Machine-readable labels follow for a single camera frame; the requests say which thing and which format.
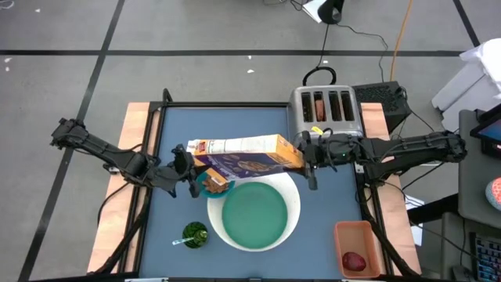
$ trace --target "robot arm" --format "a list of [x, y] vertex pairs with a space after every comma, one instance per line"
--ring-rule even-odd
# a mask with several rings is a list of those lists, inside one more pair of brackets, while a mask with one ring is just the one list
[[108, 142], [88, 133], [82, 121], [62, 118], [52, 134], [51, 145], [59, 149], [81, 149], [118, 168], [125, 181], [150, 188], [159, 187], [176, 197], [175, 184], [189, 182], [192, 197], [198, 197], [200, 188], [196, 177], [208, 169], [196, 167], [193, 157], [179, 144], [172, 150], [174, 161], [166, 166], [159, 166], [160, 160], [134, 150], [121, 150]]
[[[417, 165], [430, 161], [459, 162], [467, 155], [464, 140], [447, 131], [396, 140], [334, 134], [320, 137], [316, 144], [309, 132], [301, 134], [299, 149], [304, 153], [305, 167], [296, 172], [309, 179], [311, 190], [317, 189], [316, 168], [330, 166], [335, 170], [336, 165], [357, 163], [364, 168], [366, 183], [376, 184]], [[387, 157], [393, 159], [383, 162]]]

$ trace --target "orange basket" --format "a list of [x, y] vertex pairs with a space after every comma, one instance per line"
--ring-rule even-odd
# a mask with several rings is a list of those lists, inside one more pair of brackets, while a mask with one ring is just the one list
[[[334, 227], [337, 263], [346, 278], [374, 278], [381, 274], [377, 261], [376, 244], [373, 230], [367, 221], [338, 222]], [[359, 254], [366, 260], [366, 268], [352, 271], [343, 267], [343, 255], [349, 251]]]

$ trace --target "plum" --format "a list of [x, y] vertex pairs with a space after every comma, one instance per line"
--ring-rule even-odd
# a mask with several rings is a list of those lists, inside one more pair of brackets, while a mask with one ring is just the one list
[[346, 252], [343, 255], [343, 267], [351, 271], [362, 271], [366, 268], [366, 260], [357, 253], [352, 251]]

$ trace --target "blue table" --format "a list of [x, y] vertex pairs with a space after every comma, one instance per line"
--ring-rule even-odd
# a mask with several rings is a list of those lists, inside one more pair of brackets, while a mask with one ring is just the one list
[[[285, 108], [169, 108], [159, 157], [172, 160], [171, 149], [191, 139], [228, 139], [279, 133], [289, 136]], [[270, 251], [251, 253], [227, 245], [212, 229], [207, 199], [191, 198], [179, 183], [178, 197], [153, 190], [139, 275], [148, 277], [340, 279], [333, 240], [336, 222], [360, 220], [351, 165], [316, 173], [319, 189], [291, 174], [301, 197], [301, 215], [294, 232]], [[199, 221], [208, 228], [209, 242], [200, 249], [171, 242], [186, 224]]]

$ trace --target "green glass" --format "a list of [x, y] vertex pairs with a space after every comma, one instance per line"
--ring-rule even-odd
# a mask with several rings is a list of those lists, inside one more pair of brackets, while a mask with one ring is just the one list
[[222, 223], [237, 244], [264, 248], [282, 236], [287, 224], [287, 206], [282, 195], [270, 185], [244, 183], [226, 197]]
[[191, 238], [185, 242], [185, 246], [188, 248], [201, 248], [207, 243], [207, 227], [201, 222], [191, 222], [182, 231], [182, 239]]

